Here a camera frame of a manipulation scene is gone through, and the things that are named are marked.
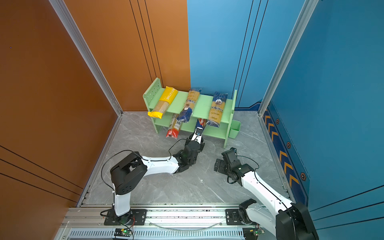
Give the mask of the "yellow blue spaghetti bag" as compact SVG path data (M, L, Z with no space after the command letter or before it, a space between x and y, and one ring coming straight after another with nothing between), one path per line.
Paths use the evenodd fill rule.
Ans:
M186 102L184 104L183 110L180 112L180 114L177 117L177 121L181 123L187 123L192 114L193 110L196 106L196 103L199 99L200 93L202 89L190 89Z

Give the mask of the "blue yellow pasta bag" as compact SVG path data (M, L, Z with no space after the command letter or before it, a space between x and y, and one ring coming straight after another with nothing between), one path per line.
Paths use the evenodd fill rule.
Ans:
M215 92L207 119L207 125L218 128L223 116L228 94Z

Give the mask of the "blue Barilla spaghetti box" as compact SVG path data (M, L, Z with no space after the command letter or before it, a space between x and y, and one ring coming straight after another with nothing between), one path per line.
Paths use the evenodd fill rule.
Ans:
M198 118L195 126L195 130L203 132L207 124L206 119Z

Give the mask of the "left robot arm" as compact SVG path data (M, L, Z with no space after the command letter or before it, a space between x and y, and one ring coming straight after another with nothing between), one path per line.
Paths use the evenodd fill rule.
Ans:
M169 157L151 158L131 151L110 169L115 215L120 217L131 212L131 192L143 177L182 173L196 163L197 156L203 148L203 138L192 135L186 139L183 150Z

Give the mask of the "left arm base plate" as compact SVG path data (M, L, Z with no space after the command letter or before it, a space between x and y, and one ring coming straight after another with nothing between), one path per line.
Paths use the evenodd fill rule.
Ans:
M133 209L128 213L118 217L114 209L108 209L102 211L100 215L105 219L105 226L143 226L145 224L147 210Z

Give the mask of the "red spaghetti bag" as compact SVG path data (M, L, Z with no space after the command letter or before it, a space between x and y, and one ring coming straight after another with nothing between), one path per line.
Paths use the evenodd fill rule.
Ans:
M179 115L178 114L173 114L166 137L172 137L177 139L179 132L180 132L180 127L181 127L181 122L178 120Z

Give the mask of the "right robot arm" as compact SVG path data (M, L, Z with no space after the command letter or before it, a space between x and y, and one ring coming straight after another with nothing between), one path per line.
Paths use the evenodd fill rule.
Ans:
M280 195L238 158L237 150L231 148L216 160L214 170L226 175L229 184L238 183L250 191L254 198L241 203L237 211L227 210L227 224L262 227L278 240L319 239L308 208Z

